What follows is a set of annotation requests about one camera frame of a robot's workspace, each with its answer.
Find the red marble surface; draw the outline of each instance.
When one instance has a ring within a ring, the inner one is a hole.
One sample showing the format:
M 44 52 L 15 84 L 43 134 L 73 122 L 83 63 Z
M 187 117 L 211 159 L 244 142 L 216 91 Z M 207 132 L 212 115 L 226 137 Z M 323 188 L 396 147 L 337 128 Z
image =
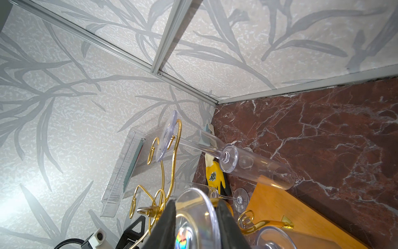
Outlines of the red marble surface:
M 290 193 L 379 249 L 398 237 L 397 116 L 393 78 L 220 105 L 212 124 L 224 142 L 289 164 Z

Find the clear plastic box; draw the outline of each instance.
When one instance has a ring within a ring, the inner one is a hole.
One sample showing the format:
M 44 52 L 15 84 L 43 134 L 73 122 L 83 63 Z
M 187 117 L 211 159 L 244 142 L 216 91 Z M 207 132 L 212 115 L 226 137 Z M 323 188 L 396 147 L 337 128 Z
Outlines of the clear plastic box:
M 115 217 L 144 142 L 145 138 L 142 133 L 133 129 L 129 131 L 101 198 L 103 204 L 101 217 Z

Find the clear plastic cylinder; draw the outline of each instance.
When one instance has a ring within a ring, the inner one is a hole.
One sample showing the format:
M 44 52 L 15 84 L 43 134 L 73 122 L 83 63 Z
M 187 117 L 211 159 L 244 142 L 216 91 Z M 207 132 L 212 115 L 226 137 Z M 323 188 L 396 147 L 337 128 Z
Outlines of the clear plastic cylinder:
M 220 160 L 220 167 L 225 173 L 284 190 L 295 183 L 294 172 L 288 165 L 231 144 L 224 147 L 223 153 L 225 155 Z

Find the white wall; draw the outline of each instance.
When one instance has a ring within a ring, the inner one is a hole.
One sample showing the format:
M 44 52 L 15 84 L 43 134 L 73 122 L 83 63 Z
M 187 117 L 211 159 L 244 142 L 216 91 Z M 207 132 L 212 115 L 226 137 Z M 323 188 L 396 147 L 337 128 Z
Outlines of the white wall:
M 94 46 L 84 55 L 81 47 L 78 38 L 17 6 L 0 34 L 4 248 L 54 248 L 64 239 L 85 239 L 101 222 L 115 246 L 130 224 L 131 198 L 115 218 L 99 219 L 100 199 L 128 130 L 146 134 L 148 147 L 160 132 L 162 110 L 161 122 L 173 109 L 186 114 L 183 137 L 213 116 L 214 108 L 191 95 Z M 179 178 L 192 179 L 199 155 L 180 150 Z M 128 189 L 143 184 L 154 194 L 159 165 L 136 170 Z M 142 197 L 139 206 L 148 201 Z
M 398 64 L 397 32 L 395 0 L 203 0 L 168 62 L 221 100 Z

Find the yellow glove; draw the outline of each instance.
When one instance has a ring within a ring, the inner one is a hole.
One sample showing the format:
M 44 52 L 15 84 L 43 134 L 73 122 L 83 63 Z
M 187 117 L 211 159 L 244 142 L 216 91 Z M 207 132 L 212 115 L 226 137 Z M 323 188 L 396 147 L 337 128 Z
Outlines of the yellow glove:
M 221 184 L 222 187 L 225 188 L 224 174 L 222 173 L 219 163 L 213 160 L 213 156 L 205 154 L 207 184 L 210 187 L 217 188 L 220 193 Z

